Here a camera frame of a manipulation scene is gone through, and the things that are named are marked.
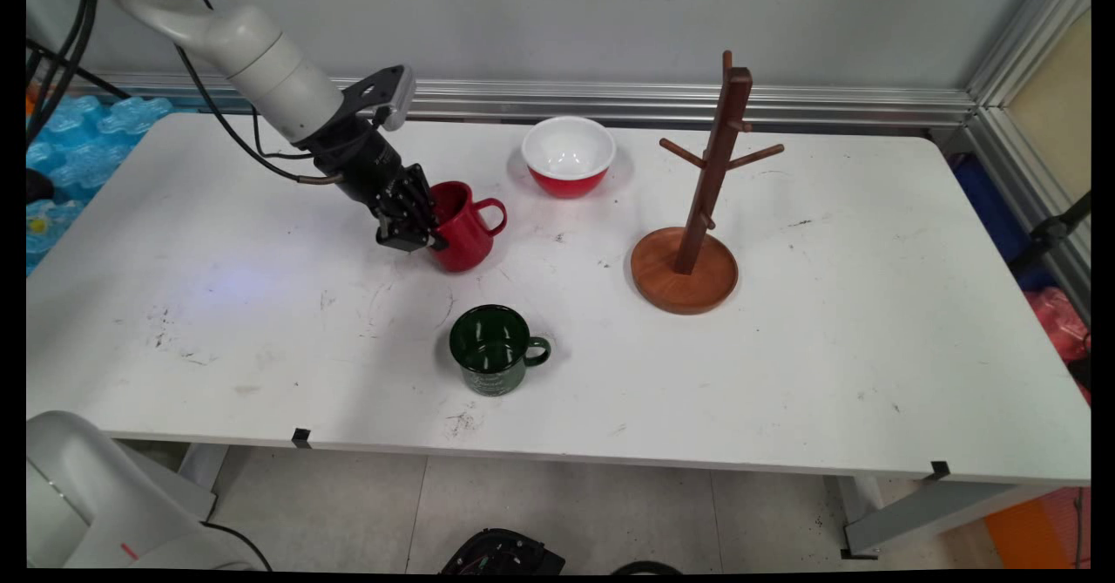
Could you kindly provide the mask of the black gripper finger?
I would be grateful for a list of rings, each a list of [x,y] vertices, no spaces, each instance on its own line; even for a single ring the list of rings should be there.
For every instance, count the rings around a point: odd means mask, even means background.
[[[409,194],[414,203],[415,222],[423,233],[426,234],[426,246],[434,250],[443,250],[449,245],[446,239],[442,237],[438,229],[442,222],[436,214],[436,200],[432,193],[429,182],[423,173],[421,165],[414,163],[409,167]]]
[[[375,242],[384,247],[415,252],[426,246],[426,234],[415,222],[414,203],[409,194],[409,169],[403,169],[395,179],[375,195]]]

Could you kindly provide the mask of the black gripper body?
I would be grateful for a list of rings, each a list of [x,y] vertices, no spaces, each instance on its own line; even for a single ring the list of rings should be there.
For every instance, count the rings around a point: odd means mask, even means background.
[[[295,147],[314,157],[324,175],[338,175],[337,186],[371,211],[403,211],[395,197],[405,167],[398,150],[382,138],[378,119],[346,116],[327,125]]]

